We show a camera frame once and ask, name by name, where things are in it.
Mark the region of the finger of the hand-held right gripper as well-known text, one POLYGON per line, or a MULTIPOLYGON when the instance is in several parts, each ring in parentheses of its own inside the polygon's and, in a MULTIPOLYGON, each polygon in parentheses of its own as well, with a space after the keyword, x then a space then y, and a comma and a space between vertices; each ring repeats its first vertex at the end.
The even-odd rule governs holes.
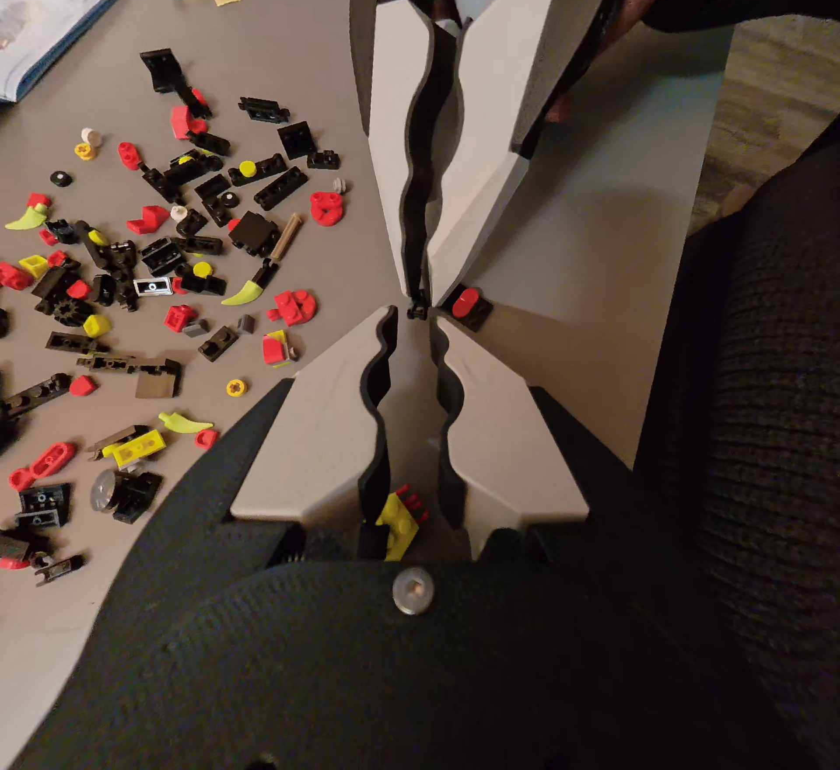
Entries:
POLYGON ((512 150, 551 0, 493 0, 464 28, 456 61, 458 142, 441 180, 426 246, 429 299, 439 307, 475 260, 529 167, 512 150))
POLYGON ((429 302, 425 208, 435 184, 433 136, 451 90, 456 41, 411 0, 377 6, 368 146, 400 288, 429 302))

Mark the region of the red and black brick assembly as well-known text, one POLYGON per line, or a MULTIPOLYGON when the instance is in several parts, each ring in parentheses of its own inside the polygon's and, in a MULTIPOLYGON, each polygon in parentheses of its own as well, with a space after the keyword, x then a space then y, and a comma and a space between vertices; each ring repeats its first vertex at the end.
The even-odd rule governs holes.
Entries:
POLYGON ((476 287, 458 288, 450 307, 451 318, 467 331, 477 334, 493 312, 495 306, 476 287))

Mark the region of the yellow and red brick model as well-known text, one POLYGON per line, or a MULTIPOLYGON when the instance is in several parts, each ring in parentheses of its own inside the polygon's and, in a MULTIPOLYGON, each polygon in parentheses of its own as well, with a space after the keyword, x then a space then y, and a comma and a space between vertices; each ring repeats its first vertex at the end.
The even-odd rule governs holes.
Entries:
POLYGON ((404 483, 391 492, 376 520, 376 525, 386 525, 388 529, 384 560, 397 562, 403 559, 428 520, 426 503, 411 484, 404 483))

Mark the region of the heap of toy bricks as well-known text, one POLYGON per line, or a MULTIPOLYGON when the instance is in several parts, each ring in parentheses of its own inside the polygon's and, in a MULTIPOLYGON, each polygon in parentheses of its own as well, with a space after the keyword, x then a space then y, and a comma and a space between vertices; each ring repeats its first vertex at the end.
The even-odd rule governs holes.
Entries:
MULTIPOLYGON (((166 312, 154 312, 155 321, 136 326, 155 326, 167 335, 202 339, 195 353, 214 363, 241 335, 250 335, 254 320, 241 312, 236 324, 219 324, 212 332, 201 313, 182 296, 220 299, 227 308, 251 306, 275 277, 281 256, 301 223, 290 215, 278 224, 268 211, 306 183, 299 168, 288 167, 280 152, 264 160, 243 161, 223 174, 223 159, 230 155, 224 138, 206 133, 211 115, 200 92, 183 82, 170 51, 142 53, 151 69, 155 89, 183 97, 171 113, 179 137, 192 145, 181 149, 168 168, 159 172, 144 161, 131 143, 120 143, 121 165, 139 172, 161 197, 162 206, 143 206, 138 219, 126 221, 128 237, 110 242, 89 219, 76 213, 55 217, 53 196, 32 192, 25 213, 2 219, 2 249, 13 249, 16 231, 32 231, 50 254, 2 261, 2 293, 31 299, 30 309, 55 322, 48 335, 26 317, 2 310, 2 341, 13 329, 10 349, 2 347, 2 364, 16 363, 16 371, 39 360, 44 353, 72 356, 73 370, 60 369, 14 394, 2 394, 2 453, 15 444, 28 419, 42 406, 64 395, 82 399, 93 394, 96 376, 133 378, 134 399, 174 399, 180 394, 182 366, 167 356, 134 356, 112 347, 112 318, 103 308, 136 313, 141 301, 171 298, 166 312)), ((91 462, 110 460, 89 493, 91 509, 107 513, 115 522, 133 524, 154 503, 163 478, 142 470, 174 436, 193 440, 202 451, 216 453, 198 462, 186 487, 198 493, 187 503, 181 520, 198 527, 199 513, 211 512, 211 494, 236 493, 263 445, 269 422, 291 386, 287 379, 269 395, 269 413, 252 410, 224 437, 211 422, 184 418, 176 411, 159 413, 155 423, 130 423, 102 440, 93 440, 92 410, 73 406, 64 410, 60 435, 44 437, 33 458, 14 465, 2 485, 19 504, 11 529, 2 529, 2 569, 30 570, 41 587, 81 569, 84 553, 60 556, 55 543, 76 509, 71 482, 60 482, 59 472, 82 450, 91 462)))

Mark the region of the person's black knit-clad leg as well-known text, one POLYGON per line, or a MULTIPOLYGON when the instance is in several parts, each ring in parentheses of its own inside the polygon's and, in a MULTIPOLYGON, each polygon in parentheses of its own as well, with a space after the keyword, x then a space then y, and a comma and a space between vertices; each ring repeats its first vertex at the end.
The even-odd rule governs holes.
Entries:
POLYGON ((837 118, 686 239, 635 473, 782 720, 837 768, 837 118))

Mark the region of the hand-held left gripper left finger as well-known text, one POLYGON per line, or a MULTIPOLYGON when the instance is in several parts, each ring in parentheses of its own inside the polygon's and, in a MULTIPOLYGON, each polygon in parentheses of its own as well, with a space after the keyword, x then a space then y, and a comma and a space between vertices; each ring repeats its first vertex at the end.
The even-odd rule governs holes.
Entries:
POLYGON ((377 524, 390 492, 384 419, 396 306, 383 306, 298 371, 229 512, 243 522, 295 524, 305 532, 349 524, 351 557, 381 560, 377 524))

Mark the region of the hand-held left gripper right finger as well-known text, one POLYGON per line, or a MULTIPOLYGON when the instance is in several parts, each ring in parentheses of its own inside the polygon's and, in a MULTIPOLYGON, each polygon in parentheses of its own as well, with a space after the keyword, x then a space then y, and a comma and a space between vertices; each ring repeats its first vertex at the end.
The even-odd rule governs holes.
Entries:
POLYGON ((584 522, 589 507, 526 381, 443 317, 429 328, 439 510, 476 560, 499 530, 584 522))

